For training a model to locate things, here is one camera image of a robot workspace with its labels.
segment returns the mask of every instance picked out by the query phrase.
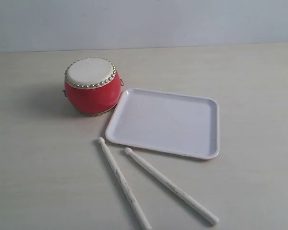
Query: drumstick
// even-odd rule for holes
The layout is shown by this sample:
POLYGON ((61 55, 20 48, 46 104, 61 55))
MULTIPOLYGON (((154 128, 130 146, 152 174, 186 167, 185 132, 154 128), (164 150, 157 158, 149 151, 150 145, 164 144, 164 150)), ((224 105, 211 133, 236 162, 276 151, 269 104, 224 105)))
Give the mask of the drumstick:
POLYGON ((201 214, 206 220, 208 220, 212 225, 216 225, 219 222, 218 217, 213 215, 208 209, 194 200, 191 196, 186 194, 180 188, 178 188, 175 184, 173 184, 166 176, 160 173, 157 169, 155 169, 152 165, 150 165, 147 161, 145 161, 142 157, 135 154, 132 149, 125 148, 125 152, 127 155, 130 155, 139 165, 145 168, 150 174, 152 174, 155 178, 157 178, 162 184, 164 184, 169 190, 171 190, 175 195, 181 198, 184 202, 186 202, 190 207, 192 207, 195 211, 201 214))
POLYGON ((139 203, 137 202, 137 200, 135 199, 135 196, 133 195, 131 189, 129 188, 127 181, 125 180, 119 166, 116 164, 114 157, 112 155, 112 153, 110 152, 110 149, 107 147, 107 145, 105 144, 105 140, 100 137, 98 139, 98 142, 101 145, 101 148, 118 180, 118 182, 120 183, 120 186, 122 188, 122 190, 124 191, 124 194, 127 197, 127 200, 129 201, 129 204, 131 205, 135 215, 137 216, 141 226, 143 227, 144 230, 150 230, 152 229, 152 227, 150 226, 146 216, 144 215, 144 212, 142 211, 139 203))

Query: white drumhead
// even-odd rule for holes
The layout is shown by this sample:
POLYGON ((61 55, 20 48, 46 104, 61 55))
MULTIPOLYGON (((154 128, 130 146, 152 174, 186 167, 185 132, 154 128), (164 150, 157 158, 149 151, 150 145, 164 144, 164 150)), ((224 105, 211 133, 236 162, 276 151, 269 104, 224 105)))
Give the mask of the white drumhead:
POLYGON ((90 57, 79 60, 68 69, 69 81, 79 85, 100 83, 112 74, 112 64, 101 58, 90 57))

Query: plastic tray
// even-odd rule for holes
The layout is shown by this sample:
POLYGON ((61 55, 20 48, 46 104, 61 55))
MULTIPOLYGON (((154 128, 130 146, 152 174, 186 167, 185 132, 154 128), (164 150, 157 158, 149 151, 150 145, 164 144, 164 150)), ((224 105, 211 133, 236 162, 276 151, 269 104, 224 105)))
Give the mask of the plastic tray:
POLYGON ((219 106, 189 95, 131 88, 106 129, 109 141, 199 159, 219 153, 219 106))

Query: small toy drum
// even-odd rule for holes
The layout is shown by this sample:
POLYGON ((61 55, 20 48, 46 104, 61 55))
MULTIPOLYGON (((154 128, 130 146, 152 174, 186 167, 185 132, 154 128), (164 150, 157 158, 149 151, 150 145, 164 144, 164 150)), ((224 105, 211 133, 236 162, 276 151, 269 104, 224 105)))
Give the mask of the small toy drum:
POLYGON ((78 60, 65 71, 65 95, 85 115, 99 115, 113 108, 122 85, 114 64, 101 58, 78 60))

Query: white tray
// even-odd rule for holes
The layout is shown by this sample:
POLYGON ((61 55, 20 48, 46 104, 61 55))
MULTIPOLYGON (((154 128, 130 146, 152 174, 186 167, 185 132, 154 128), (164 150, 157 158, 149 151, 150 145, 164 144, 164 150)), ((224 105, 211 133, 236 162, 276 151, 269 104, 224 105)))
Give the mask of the white tray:
POLYGON ((131 88, 124 91, 106 129, 117 144, 199 159, 219 153, 216 101, 131 88))

